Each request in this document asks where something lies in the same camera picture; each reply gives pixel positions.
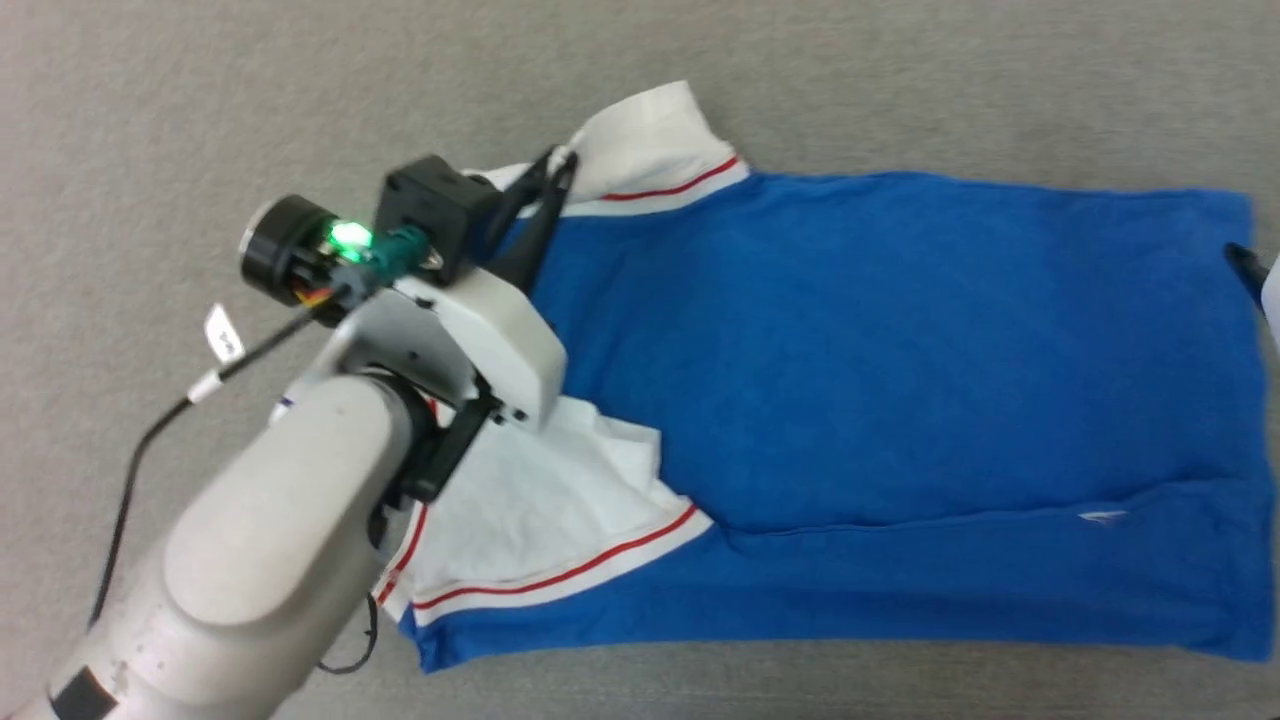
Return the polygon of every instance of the green light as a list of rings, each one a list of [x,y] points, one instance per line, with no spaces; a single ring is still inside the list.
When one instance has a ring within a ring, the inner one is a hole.
[[[344,250],[369,247],[374,241],[374,233],[365,229],[360,223],[334,223],[329,228],[329,240]]]

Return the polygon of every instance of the robotic arm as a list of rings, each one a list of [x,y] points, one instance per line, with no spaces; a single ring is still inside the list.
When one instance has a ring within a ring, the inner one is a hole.
[[[558,160],[504,192],[419,160],[372,232],[297,196],[259,214],[244,279],[335,332],[17,720],[268,717],[302,687],[398,539],[385,510],[431,502],[488,423],[539,432],[559,395],[564,348],[527,299],[576,167]]]

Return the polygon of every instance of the black cable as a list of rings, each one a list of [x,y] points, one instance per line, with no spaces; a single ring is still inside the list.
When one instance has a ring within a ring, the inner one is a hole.
[[[343,667],[329,667],[324,664],[324,660],[316,662],[316,667],[330,675],[351,675],[364,667],[365,662],[369,662],[369,659],[374,656],[374,647],[378,646],[378,601],[374,600],[374,596],[366,594],[365,605],[369,607],[369,629],[365,630],[365,635],[369,637],[369,644],[365,646],[365,655]]]
[[[346,288],[334,291],[329,297],[296,314],[293,319],[271,333],[266,340],[251,347],[243,356],[228,363],[218,372],[218,378],[221,382],[227,382],[238,375],[242,370],[279,347],[280,343],[296,336],[298,331],[307,327],[316,315],[328,309],[333,302],[337,302],[344,293]],[[142,433],[142,439],[133,448],[133,456],[129,457],[129,469],[124,475],[124,489],[120,492],[120,505],[115,511],[115,529],[111,530],[111,546],[106,551],[106,561],[102,564],[102,578],[97,583],[97,597],[93,600],[93,610],[88,615],[90,628],[101,618],[102,609],[106,606],[106,596],[111,591],[111,577],[115,574],[115,562],[119,560],[120,543],[124,541],[124,525],[129,518],[129,506],[133,503],[133,488],[138,482],[138,469],[142,466],[142,456],[146,455],[152,441],[192,405],[195,402],[189,397],[183,397],[175,402],[173,407],[166,410],[159,420],[147,428],[147,432]]]

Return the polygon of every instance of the black tape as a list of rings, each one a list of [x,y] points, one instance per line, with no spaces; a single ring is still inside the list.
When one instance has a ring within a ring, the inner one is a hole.
[[[88,667],[81,667],[63,692],[49,702],[58,720],[102,720],[118,705]]]

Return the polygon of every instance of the gray carpet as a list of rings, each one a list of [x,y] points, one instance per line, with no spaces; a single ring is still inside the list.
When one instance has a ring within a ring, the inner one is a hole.
[[[76,642],[128,448],[210,363],[209,305],[248,337],[285,316],[237,274],[262,201],[298,191],[367,219],[396,164],[522,160],[678,78],[767,169],[1224,186],[1254,195],[1280,250],[1275,0],[4,0],[0,710]],[[165,437],[127,560],[321,337]],[[422,678],[384,630],[370,667],[314,679],[283,716],[1280,715],[1280,666],[1175,650],[646,646]]]

